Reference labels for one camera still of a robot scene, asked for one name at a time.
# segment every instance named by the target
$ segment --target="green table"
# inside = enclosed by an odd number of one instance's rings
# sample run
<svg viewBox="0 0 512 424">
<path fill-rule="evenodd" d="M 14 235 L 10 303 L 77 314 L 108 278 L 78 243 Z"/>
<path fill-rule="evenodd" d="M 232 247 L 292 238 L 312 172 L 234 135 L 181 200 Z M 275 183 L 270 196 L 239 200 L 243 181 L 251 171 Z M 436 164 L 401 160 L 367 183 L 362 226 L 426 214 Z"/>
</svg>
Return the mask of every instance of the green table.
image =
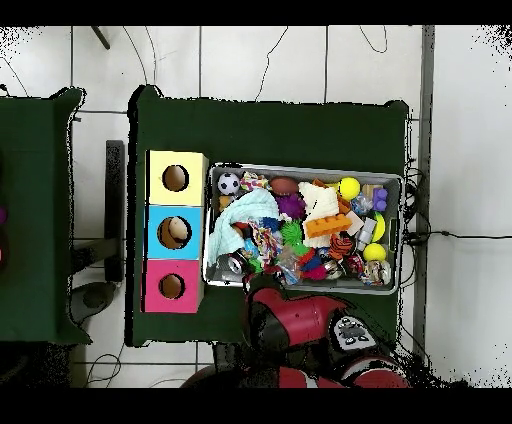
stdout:
<svg viewBox="0 0 512 424">
<path fill-rule="evenodd" d="M 128 115 L 126 342 L 242 341 L 241 288 L 207 286 L 197 314 L 140 312 L 143 247 L 144 152 L 202 152 L 210 162 L 239 162 L 403 175 L 408 106 L 238 103 L 165 99 L 140 86 Z M 293 292 L 293 295 L 304 293 Z M 398 294 L 347 295 L 378 336 L 396 338 Z"/>
</svg>

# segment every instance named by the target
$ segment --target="purple object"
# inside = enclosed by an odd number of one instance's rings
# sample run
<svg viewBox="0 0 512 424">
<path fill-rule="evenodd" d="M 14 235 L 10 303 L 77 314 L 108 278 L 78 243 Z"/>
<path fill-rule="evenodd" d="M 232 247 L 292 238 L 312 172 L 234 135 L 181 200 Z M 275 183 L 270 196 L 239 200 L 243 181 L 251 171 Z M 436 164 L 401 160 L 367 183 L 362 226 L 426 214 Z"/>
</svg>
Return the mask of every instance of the purple object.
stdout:
<svg viewBox="0 0 512 424">
<path fill-rule="evenodd" d="M 384 212 L 386 210 L 386 199 L 388 198 L 388 191 L 385 188 L 373 189 L 373 210 Z"/>
<path fill-rule="evenodd" d="M 0 224 L 4 224 L 7 221 L 7 210 L 0 207 Z"/>
<path fill-rule="evenodd" d="M 306 212 L 306 202 L 297 193 L 289 196 L 276 196 L 279 213 L 285 213 L 291 219 L 301 219 Z"/>
</svg>

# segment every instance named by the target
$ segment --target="yellow block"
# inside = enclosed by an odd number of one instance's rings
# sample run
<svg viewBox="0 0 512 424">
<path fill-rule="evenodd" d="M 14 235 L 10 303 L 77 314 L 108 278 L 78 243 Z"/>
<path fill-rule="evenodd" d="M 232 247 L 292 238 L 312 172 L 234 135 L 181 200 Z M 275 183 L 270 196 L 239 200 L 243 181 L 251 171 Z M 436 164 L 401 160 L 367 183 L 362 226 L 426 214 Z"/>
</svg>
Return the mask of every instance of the yellow block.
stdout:
<svg viewBox="0 0 512 424">
<path fill-rule="evenodd" d="M 204 206 L 204 185 L 208 159 L 202 153 L 150 150 L 149 203 L 163 206 Z M 187 185 L 171 191 L 164 185 L 164 172 L 169 166 L 178 165 L 185 170 Z"/>
</svg>

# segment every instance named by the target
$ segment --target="hole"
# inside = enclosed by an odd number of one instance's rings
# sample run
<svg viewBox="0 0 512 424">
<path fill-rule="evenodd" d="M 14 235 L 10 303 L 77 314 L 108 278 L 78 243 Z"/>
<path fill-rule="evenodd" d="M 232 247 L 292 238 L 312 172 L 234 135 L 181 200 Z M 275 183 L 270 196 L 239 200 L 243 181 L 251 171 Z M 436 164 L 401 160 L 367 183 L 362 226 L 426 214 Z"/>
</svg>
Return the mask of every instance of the hole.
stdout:
<svg viewBox="0 0 512 424">
<path fill-rule="evenodd" d="M 182 191 L 188 186 L 188 172 L 181 165 L 171 165 L 162 174 L 164 187 L 169 191 Z"/>
<path fill-rule="evenodd" d="M 158 290 L 167 299 L 178 299 L 185 292 L 185 281 L 179 275 L 169 274 L 160 280 Z"/>
<path fill-rule="evenodd" d="M 181 249 L 192 237 L 190 224 L 179 216 L 165 218 L 158 226 L 157 237 L 167 249 Z"/>
</svg>

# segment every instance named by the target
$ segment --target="stacked cubes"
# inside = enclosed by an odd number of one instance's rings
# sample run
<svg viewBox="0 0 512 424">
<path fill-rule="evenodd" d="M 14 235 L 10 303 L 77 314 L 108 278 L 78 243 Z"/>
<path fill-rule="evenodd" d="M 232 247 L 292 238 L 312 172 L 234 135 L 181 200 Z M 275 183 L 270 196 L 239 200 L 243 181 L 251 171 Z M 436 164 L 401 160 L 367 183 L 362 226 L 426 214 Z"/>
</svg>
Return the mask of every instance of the stacked cubes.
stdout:
<svg viewBox="0 0 512 424">
<path fill-rule="evenodd" d="M 143 312 L 195 313 L 203 297 L 204 184 L 201 153 L 146 152 Z"/>
</svg>

